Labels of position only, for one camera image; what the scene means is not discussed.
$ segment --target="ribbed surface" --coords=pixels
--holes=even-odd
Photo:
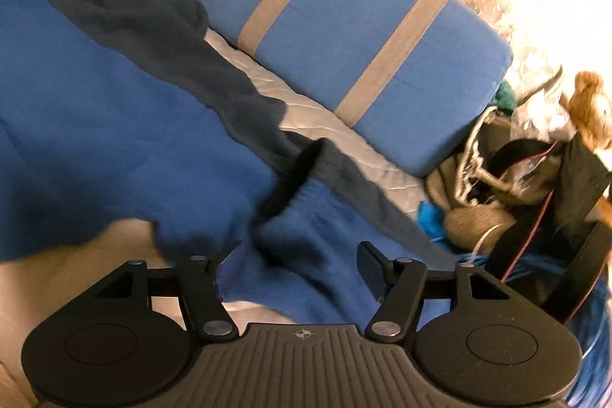
[[[396,346],[347,325],[252,325],[208,346],[175,388],[142,408],[449,408]]]

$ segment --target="blue blanket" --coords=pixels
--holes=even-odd
[[[453,267],[331,142],[281,131],[207,24],[196,0],[0,0],[2,260],[139,218],[169,261],[243,241],[230,300],[362,327],[362,240]]]

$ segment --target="logo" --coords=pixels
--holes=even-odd
[[[300,338],[302,341],[305,341],[306,339],[310,338],[314,334],[310,330],[306,330],[304,328],[301,328],[300,330],[298,330],[293,335],[295,335],[295,337],[297,337],[297,338]]]

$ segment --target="bed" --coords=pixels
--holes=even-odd
[[[514,60],[506,80],[519,99],[529,96],[556,73],[558,65],[529,38],[528,23],[504,0],[463,0],[481,19],[510,44]],[[274,73],[251,57],[231,47],[218,33],[209,30],[206,40],[235,67],[243,70],[262,94],[287,103],[281,128],[310,139],[326,137],[349,155],[363,175],[375,182],[403,213],[415,218],[418,205],[426,199],[423,180],[404,173],[377,153],[355,131],[325,107],[292,91]],[[1,406],[30,406],[34,397],[20,366],[24,338],[46,316],[128,259],[146,259],[150,267],[165,261],[155,249],[150,227],[139,220],[111,225],[94,240],[79,248],[58,248],[0,265],[0,361],[4,368]],[[175,300],[159,298],[155,307],[179,323]],[[244,329],[252,321],[289,323],[290,320],[257,303],[234,302],[226,307]]]

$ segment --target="stuffed animal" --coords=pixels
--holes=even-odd
[[[612,148],[612,101],[605,92],[603,77],[594,71],[580,71],[575,83],[573,96],[562,104],[585,146],[590,151]]]

